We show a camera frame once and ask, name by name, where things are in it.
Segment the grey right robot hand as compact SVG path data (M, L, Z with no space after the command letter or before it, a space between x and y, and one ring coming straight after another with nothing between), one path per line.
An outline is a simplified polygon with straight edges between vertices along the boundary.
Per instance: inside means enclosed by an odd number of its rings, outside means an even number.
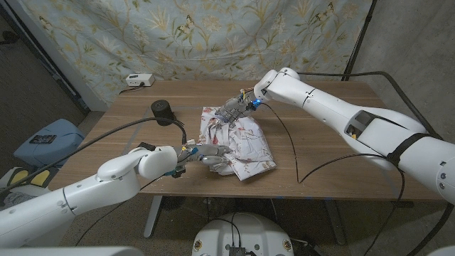
M253 90L241 90L240 95L230 98L216 110L215 116L224 123L234 124L238 119L249 116L259 104Z

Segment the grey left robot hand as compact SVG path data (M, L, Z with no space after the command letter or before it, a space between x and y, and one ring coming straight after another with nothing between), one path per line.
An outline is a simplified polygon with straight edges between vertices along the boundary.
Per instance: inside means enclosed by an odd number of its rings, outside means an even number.
M178 155L178 166L183 166L187 162L198 161L206 166L226 165L230 160L226 154L230 152L227 146L192 144L187 145Z

